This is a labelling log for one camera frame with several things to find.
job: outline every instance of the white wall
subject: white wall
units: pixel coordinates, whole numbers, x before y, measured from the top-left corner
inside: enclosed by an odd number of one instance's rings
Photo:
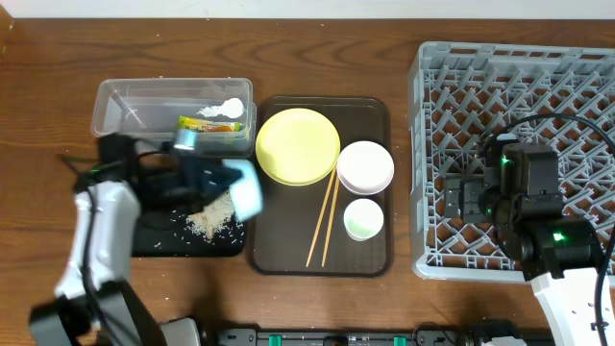
[[[0,0],[0,4],[15,18],[615,19],[615,0]]]

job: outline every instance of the yellow plate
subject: yellow plate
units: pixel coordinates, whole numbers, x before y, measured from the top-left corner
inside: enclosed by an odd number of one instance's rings
[[[339,134],[323,114],[290,109],[275,114],[260,128],[257,159],[276,182],[309,185],[333,170],[339,147]]]

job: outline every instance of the green clip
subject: green clip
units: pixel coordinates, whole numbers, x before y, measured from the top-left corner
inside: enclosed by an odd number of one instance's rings
[[[406,338],[403,336],[393,337],[393,346],[406,346]]]
[[[269,335],[269,346],[282,346],[282,336]]]

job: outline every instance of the yellow wrapper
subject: yellow wrapper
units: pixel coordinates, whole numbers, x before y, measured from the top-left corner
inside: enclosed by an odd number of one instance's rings
[[[200,133],[238,132],[239,123],[208,121],[182,115],[180,116],[180,121],[178,122],[178,128],[194,130]]]

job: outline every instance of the white bowl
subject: white bowl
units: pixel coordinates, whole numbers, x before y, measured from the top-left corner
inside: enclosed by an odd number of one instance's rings
[[[344,210],[344,227],[353,240],[364,241],[377,235],[382,225],[382,208],[370,199],[357,199]]]
[[[378,143],[358,141],[342,150],[337,159],[339,181],[359,196],[376,194],[393,180],[395,164]]]

